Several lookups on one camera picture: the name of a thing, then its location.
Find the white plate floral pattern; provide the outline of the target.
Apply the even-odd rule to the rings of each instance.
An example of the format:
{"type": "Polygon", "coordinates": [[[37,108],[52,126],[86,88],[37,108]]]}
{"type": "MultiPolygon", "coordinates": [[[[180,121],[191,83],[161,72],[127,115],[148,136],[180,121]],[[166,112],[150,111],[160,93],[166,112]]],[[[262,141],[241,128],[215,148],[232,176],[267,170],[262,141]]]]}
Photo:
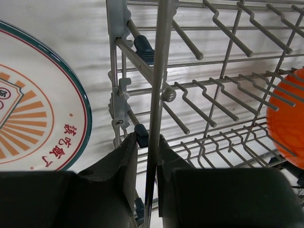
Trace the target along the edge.
{"type": "Polygon", "coordinates": [[[67,62],[49,46],[0,23],[0,169],[69,169],[92,130],[88,96],[67,62]]]}

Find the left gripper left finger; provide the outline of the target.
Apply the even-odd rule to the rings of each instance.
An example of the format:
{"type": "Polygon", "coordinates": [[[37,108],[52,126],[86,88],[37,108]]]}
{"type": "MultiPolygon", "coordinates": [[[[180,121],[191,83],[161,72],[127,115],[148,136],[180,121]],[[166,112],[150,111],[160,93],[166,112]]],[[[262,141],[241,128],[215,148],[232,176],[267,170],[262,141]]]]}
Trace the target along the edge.
{"type": "Polygon", "coordinates": [[[137,135],[79,173],[0,174],[3,228],[127,228],[135,201],[137,135]]]}

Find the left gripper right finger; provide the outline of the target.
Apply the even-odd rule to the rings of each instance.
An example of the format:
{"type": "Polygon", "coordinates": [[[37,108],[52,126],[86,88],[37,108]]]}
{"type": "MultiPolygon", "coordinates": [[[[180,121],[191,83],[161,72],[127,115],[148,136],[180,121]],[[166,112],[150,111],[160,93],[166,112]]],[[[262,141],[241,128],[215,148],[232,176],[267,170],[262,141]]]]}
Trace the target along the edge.
{"type": "Polygon", "coordinates": [[[273,168],[194,168],[161,136],[157,180],[159,216],[166,228],[304,225],[298,197],[273,168]]]}

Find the grey wire dish rack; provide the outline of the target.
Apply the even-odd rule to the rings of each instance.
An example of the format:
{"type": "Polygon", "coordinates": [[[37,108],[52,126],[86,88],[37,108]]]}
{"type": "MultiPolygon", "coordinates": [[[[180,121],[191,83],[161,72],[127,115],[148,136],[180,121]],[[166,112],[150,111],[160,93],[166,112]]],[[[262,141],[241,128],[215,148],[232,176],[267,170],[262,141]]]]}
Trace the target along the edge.
{"type": "Polygon", "coordinates": [[[138,134],[138,226],[159,213],[161,136],[194,168],[280,171],[304,212],[304,172],[266,122],[271,96],[295,106],[275,88],[304,102],[303,1],[108,0],[106,14],[114,144],[138,134]]]}

